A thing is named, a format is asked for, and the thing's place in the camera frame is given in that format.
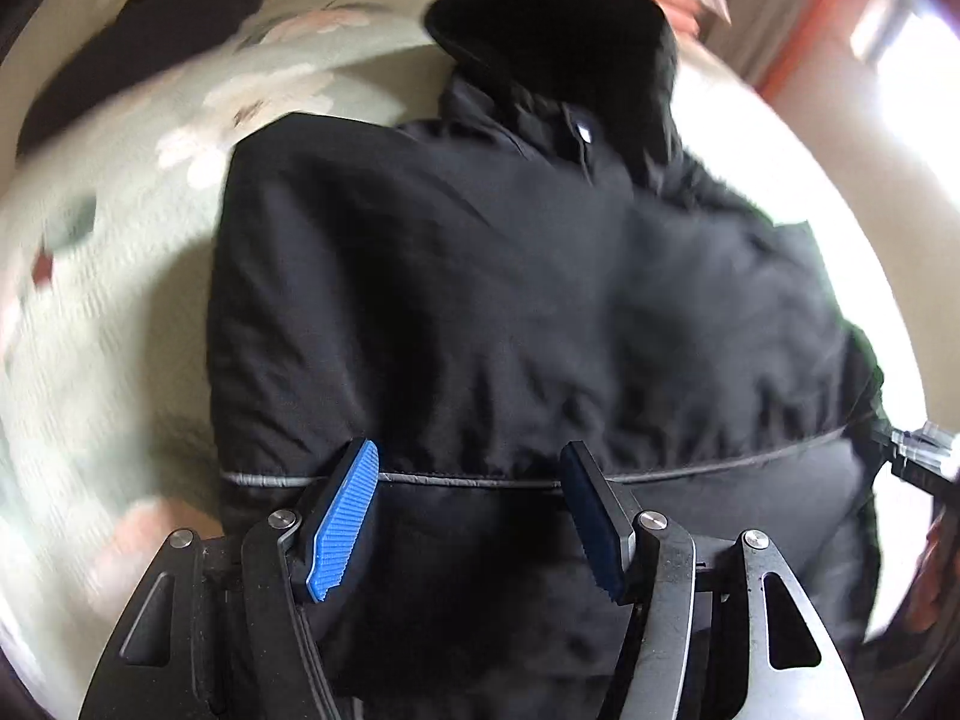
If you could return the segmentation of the person's right hand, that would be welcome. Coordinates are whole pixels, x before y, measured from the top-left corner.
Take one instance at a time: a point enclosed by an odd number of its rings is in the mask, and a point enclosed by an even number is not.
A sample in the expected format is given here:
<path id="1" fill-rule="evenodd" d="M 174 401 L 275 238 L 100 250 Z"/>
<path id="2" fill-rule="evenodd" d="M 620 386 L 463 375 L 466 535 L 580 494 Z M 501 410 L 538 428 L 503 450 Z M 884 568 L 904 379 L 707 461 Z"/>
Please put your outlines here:
<path id="1" fill-rule="evenodd" d="M 905 629 L 912 634 L 929 631 L 939 619 L 946 598 L 946 570 L 958 577 L 958 559 L 950 554 L 944 536 L 944 516 L 939 514 L 926 535 L 926 546 L 916 566 L 916 574 L 907 596 Z"/>

